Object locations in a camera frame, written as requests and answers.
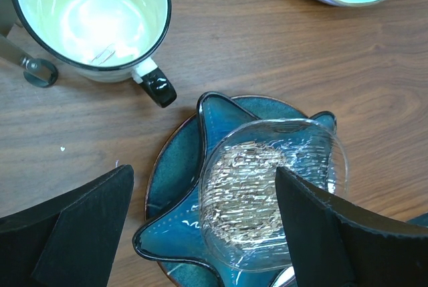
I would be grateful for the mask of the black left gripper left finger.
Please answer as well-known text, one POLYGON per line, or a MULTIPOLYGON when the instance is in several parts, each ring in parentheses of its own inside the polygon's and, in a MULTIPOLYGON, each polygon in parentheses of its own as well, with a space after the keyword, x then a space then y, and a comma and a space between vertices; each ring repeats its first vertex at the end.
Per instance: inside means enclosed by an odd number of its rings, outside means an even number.
POLYGON ((134 187, 120 165, 1 218, 2 286, 106 286, 134 187))

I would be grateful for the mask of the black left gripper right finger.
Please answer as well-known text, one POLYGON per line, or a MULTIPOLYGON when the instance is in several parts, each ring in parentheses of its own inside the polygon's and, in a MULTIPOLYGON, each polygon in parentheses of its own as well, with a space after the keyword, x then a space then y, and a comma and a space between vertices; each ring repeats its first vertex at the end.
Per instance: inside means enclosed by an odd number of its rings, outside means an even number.
POLYGON ((279 167, 276 194, 298 286, 426 286, 427 215, 402 222, 279 167))

